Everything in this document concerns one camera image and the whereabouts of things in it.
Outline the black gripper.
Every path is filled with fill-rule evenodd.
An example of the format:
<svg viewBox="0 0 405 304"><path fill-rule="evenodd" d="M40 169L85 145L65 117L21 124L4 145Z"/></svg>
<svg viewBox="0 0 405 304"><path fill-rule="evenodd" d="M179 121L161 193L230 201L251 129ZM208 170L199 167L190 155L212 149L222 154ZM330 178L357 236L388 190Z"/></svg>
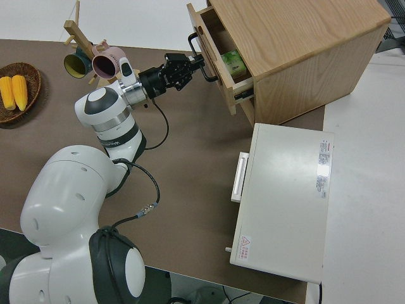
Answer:
<svg viewBox="0 0 405 304"><path fill-rule="evenodd" d="M187 57L183 53L166 53L164 64L141 72L139 77L147 96L157 97L164 94L167 88L174 87L180 91L198 70L207 77L202 54Z"/></svg>

